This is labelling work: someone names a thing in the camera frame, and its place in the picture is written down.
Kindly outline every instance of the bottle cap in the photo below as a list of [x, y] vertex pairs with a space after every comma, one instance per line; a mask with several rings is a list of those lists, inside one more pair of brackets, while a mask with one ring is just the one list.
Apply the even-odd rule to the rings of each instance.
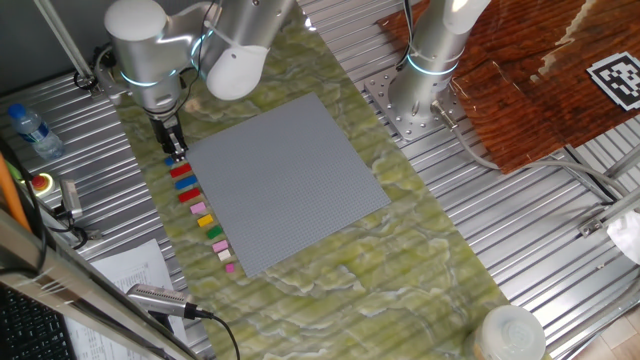
[[544, 331], [536, 317], [512, 305], [487, 314], [482, 324], [482, 345], [483, 352], [496, 360], [540, 360], [546, 349]]
[[12, 118], [20, 119], [27, 113], [27, 109], [25, 109], [22, 104], [13, 104], [9, 106], [9, 110], [7, 112]]

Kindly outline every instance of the water bottle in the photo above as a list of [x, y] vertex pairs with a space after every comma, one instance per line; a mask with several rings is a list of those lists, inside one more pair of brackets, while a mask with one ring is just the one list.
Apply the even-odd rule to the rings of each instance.
[[64, 154], [64, 145], [60, 138], [49, 130], [47, 123], [32, 109], [25, 108], [22, 104], [13, 104], [9, 107], [11, 125], [22, 138], [31, 143], [33, 149], [45, 160], [59, 158]]

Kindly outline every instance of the paper document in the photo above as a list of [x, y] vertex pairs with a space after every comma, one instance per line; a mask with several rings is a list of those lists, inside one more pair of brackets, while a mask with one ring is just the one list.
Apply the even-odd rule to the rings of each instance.
[[[123, 292], [135, 284], [146, 284], [172, 289], [169, 271], [160, 247], [151, 240], [133, 250], [91, 263]], [[97, 331], [65, 318], [71, 343], [78, 360], [143, 360], [146, 359]], [[176, 337], [184, 342], [187, 335], [182, 319], [169, 316]]]

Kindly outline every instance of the wooden board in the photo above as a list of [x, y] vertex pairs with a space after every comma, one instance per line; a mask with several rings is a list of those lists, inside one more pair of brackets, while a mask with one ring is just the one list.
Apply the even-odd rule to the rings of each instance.
[[[428, 0], [413, 7], [414, 19]], [[403, 12], [379, 21], [405, 44]], [[472, 30], [453, 84], [504, 173], [566, 144], [580, 146], [638, 114], [586, 69], [615, 53], [640, 57], [640, 1], [492, 1]]]

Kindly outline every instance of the keyboard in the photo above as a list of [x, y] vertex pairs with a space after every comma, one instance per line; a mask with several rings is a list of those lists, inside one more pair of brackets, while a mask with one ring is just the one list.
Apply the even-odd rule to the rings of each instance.
[[0, 284], [0, 354], [8, 360], [75, 360], [61, 314]]

